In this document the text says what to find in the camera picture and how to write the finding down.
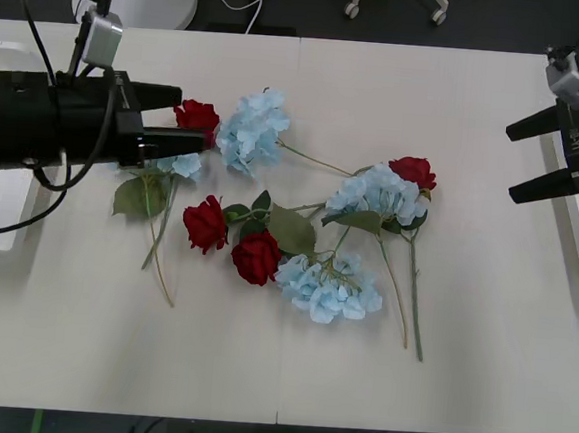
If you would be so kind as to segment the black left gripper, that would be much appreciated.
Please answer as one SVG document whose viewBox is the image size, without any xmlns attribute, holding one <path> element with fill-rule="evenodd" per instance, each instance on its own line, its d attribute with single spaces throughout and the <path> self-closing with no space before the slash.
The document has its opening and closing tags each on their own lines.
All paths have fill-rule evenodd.
<svg viewBox="0 0 579 433">
<path fill-rule="evenodd" d="M 142 113 L 182 104 L 180 87 L 130 80 L 107 69 L 100 77 L 56 74 L 55 118 L 47 159 L 75 164 L 179 157 L 207 149 L 207 135 L 178 127 L 146 127 Z"/>
</svg>

